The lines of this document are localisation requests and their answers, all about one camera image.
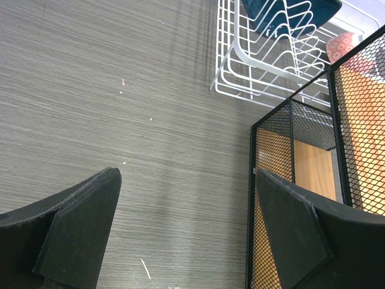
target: white speck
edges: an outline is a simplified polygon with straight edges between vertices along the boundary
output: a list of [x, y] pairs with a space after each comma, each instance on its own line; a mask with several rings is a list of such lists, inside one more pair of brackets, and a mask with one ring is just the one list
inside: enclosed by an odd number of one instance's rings
[[149, 277], [149, 279], [151, 280], [151, 277], [150, 277], [150, 273], [149, 273], [149, 271], [147, 270], [147, 267], [146, 267], [146, 265], [145, 265], [145, 263], [144, 263], [143, 259], [140, 259], [140, 261], [142, 261], [142, 263], [143, 263], [143, 266], [144, 266], [144, 268], [146, 269], [146, 272], [147, 272], [147, 276], [148, 276], [148, 277]]

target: blue fabric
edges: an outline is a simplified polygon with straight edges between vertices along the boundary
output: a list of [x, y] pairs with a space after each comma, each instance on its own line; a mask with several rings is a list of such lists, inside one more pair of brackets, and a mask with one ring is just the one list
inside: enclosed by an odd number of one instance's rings
[[[271, 25], [267, 28], [268, 23], [274, 17], [274, 15], [281, 10], [285, 10], [283, 6], [283, 0], [278, 0], [276, 3], [274, 3], [272, 9], [270, 9], [270, 11], [267, 13], [269, 7], [271, 6], [271, 3], [273, 3], [274, 0], [268, 0], [268, 1], [269, 1], [269, 4], [267, 4], [266, 7], [263, 9], [258, 19], [256, 19], [254, 22], [251, 22], [251, 23], [255, 29], [258, 26], [258, 24], [261, 22], [262, 18], [267, 14], [267, 16], [262, 21], [261, 25], [259, 25], [257, 31], [266, 35], [267, 31], [269, 30], [268, 35], [270, 36], [270, 34], [273, 33], [273, 31], [281, 23], [286, 23], [286, 16], [283, 13], [280, 13], [277, 17], [274, 18]], [[304, 0], [286, 0], [286, 3], [288, 6], [292, 6], [303, 1]], [[266, 3], [266, 0], [242, 0], [242, 2], [244, 4], [248, 17], [250, 19], [254, 19], [258, 15], [258, 13], [261, 11], [263, 5]], [[312, 3], [312, 7], [310, 10], [311, 12], [313, 12], [313, 19], [310, 23], [314, 24], [317, 28], [322, 26], [330, 18], [332, 18], [342, 6], [342, 3], [339, 0], [310, 0], [310, 2]], [[307, 10], [308, 7], [309, 6], [306, 4], [306, 5], [300, 5], [298, 7], [289, 9], [288, 16], [293, 16], [298, 13], [304, 12]], [[290, 19], [290, 27], [295, 28], [302, 17], [303, 15]], [[310, 15], [307, 14], [305, 18], [301, 21], [300, 26], [303, 26], [305, 23], [307, 23], [309, 19], [310, 19]], [[306, 28], [301, 34], [300, 34], [301, 30], [296, 30], [293, 32], [292, 36], [298, 37], [305, 33], [312, 32], [312, 30], [313, 29], [311, 28]], [[278, 37], [279, 35], [284, 33], [288, 33], [288, 29], [285, 26], [278, 28], [275, 36]]]

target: wooden panel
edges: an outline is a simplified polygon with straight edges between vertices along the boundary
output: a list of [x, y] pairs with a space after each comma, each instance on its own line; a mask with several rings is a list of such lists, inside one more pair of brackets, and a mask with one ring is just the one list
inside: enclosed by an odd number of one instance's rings
[[309, 191], [336, 200], [331, 153], [294, 141], [295, 183]]

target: pink object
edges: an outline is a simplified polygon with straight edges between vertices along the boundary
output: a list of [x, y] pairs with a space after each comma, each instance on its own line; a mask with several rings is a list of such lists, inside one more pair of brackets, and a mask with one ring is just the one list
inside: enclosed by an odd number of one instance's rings
[[[330, 63], [333, 64], [350, 50], [355, 48], [358, 44], [360, 44], [360, 38], [361, 37], [358, 34], [348, 32], [330, 39], [326, 43], [326, 53]], [[370, 70], [375, 67], [375, 61], [367, 59], [358, 53], [346, 61], [343, 66], [355, 70], [359, 73], [369, 73]]]

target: black plastic part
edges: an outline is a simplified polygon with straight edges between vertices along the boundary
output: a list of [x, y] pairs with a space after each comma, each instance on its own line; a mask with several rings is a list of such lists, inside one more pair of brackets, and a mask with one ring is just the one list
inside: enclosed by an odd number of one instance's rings
[[[59, 282], [82, 286], [82, 281], [87, 279], [89, 284], [76, 288], [95, 288], [121, 182], [119, 170], [107, 168], [72, 188], [26, 207], [1, 214], [0, 288], [51, 288], [52, 286], [45, 282], [45, 278], [49, 276], [39, 270], [42, 264], [48, 264], [45, 263], [47, 261], [50, 262], [50, 266], [61, 270], [63, 278]], [[98, 218], [104, 217], [107, 221], [96, 223]], [[87, 235], [92, 233], [91, 228], [95, 226], [100, 228], [101, 225], [103, 228], [100, 233]], [[76, 232], [82, 232], [82, 240], [74, 236]], [[61, 234], [67, 237], [60, 240], [55, 238]], [[85, 242], [90, 246], [86, 252], [83, 250]], [[52, 253], [58, 248], [61, 249], [61, 256], [53, 255]], [[90, 260], [81, 257], [83, 253], [88, 256], [94, 254], [93, 260], [96, 264], [90, 264]], [[71, 256], [72, 263], [64, 263], [63, 255]], [[41, 263], [35, 272], [42, 275], [32, 272], [38, 258]], [[67, 273], [63, 272], [63, 269], [67, 269], [65, 266], [69, 265], [73, 269], [90, 265], [92, 270], [80, 271], [83, 276], [75, 276], [70, 274], [71, 269]]]
[[282, 288], [294, 288], [333, 257], [308, 202], [257, 175], [257, 192]]
[[[292, 242], [294, 238], [299, 236], [297, 230], [304, 232], [304, 234], [309, 231], [309, 229], [300, 228], [303, 220], [299, 218], [304, 218], [305, 215], [297, 214], [294, 207], [288, 212], [289, 206], [294, 202], [306, 203], [308, 208], [313, 210], [314, 216], [317, 216], [318, 224], [311, 222], [316, 227], [320, 226], [334, 253], [334, 258], [304, 276], [296, 286], [289, 287], [286, 284], [294, 284], [295, 281], [289, 283], [290, 280], [286, 280], [285, 283], [282, 283], [283, 289], [385, 288], [383, 276], [385, 217], [337, 203], [298, 187], [265, 170], [258, 171], [256, 184], [261, 198], [274, 199], [273, 204], [262, 201], [261, 208], [266, 226], [269, 226], [267, 232], [270, 242], [275, 242], [274, 239], [277, 234], [281, 235], [280, 242], [272, 245], [277, 269], [280, 267], [278, 273], [281, 281], [282, 276], [289, 278], [289, 272], [294, 271], [293, 266], [298, 266], [296, 265], [298, 263], [305, 265], [309, 261], [308, 259], [312, 258], [308, 256], [307, 249], [301, 251], [303, 244], [313, 246], [310, 243], [313, 241], [312, 238], [304, 235], [304, 243]], [[265, 215], [267, 210], [280, 215], [282, 215], [280, 210], [285, 210], [286, 218], [281, 219], [281, 224], [275, 222], [275, 225], [271, 226], [269, 223], [272, 224], [272, 218], [275, 218], [275, 221], [277, 218], [270, 213]], [[285, 226], [289, 228], [285, 229], [284, 232], [275, 232], [281, 231]], [[283, 259], [278, 258], [276, 250], [289, 247], [298, 255], [293, 257], [295, 261], [288, 262], [288, 258], [286, 258], [286, 264], [281, 264]]]

